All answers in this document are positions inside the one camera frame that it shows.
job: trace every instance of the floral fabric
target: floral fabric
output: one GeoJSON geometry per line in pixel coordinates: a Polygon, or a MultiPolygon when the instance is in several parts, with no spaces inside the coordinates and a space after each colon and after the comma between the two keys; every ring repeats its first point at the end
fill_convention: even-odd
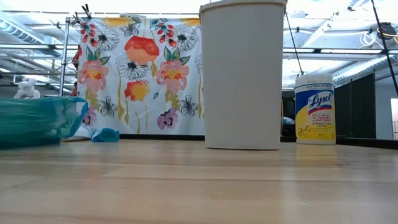
{"type": "Polygon", "coordinates": [[[80,34],[86,125],[123,134],[204,135],[198,19],[87,19],[80,34]]]}

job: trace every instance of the black wall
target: black wall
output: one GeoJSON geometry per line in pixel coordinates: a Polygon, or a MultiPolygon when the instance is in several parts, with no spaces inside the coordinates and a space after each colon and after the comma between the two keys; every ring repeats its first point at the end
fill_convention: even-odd
{"type": "Polygon", "coordinates": [[[340,137],[376,138],[374,74],[335,90],[336,134],[340,137]]]}

